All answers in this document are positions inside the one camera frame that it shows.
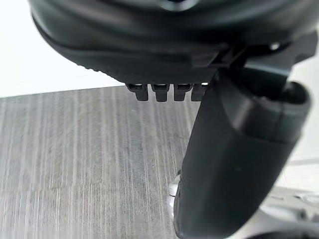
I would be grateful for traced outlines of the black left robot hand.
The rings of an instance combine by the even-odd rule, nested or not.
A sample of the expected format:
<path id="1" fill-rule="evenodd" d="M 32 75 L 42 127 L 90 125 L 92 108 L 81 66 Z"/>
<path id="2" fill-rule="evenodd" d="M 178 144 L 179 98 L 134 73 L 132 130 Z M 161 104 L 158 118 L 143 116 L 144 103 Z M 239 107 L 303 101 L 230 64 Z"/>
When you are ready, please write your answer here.
<path id="1" fill-rule="evenodd" d="M 31 0 L 44 40 L 138 101 L 200 102 L 169 185 L 180 239 L 316 239 L 319 196 L 275 187 L 311 108 L 289 81 L 318 45 L 316 0 Z"/>

